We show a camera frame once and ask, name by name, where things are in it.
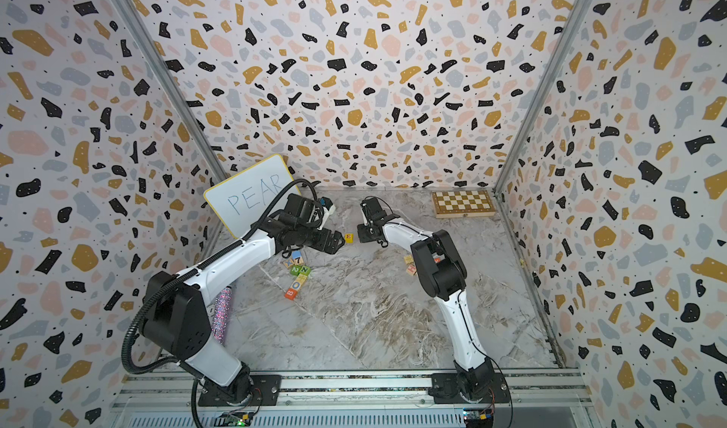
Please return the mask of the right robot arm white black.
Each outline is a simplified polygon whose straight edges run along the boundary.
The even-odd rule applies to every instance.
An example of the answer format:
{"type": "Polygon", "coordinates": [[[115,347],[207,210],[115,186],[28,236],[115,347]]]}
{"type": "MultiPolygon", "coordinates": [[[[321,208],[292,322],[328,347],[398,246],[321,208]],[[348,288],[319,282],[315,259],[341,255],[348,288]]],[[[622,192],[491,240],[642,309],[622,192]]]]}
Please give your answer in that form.
{"type": "Polygon", "coordinates": [[[445,230],[431,232],[388,213],[382,199],[369,196],[360,204],[363,223],[357,226],[360,241],[390,244],[410,250],[418,281],[444,317],[454,348],[457,392],[464,400],[479,403],[492,398],[496,369],[475,329],[467,298],[467,269],[445,230]]]}

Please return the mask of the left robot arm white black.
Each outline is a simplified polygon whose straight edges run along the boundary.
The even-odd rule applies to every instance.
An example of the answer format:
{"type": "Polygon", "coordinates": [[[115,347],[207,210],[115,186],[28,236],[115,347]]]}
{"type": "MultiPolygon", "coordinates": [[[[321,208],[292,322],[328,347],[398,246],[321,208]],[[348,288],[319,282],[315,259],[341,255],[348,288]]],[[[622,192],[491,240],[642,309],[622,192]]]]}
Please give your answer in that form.
{"type": "Polygon", "coordinates": [[[336,254],[344,236],[325,227],[334,210],[328,197],[292,193],[283,208],[268,206],[242,238],[222,251],[177,274],[154,275],[124,336],[124,369],[138,375],[177,364],[223,403],[252,399],[250,368],[215,338],[207,308],[244,273],[276,255],[305,247],[336,254]]]}

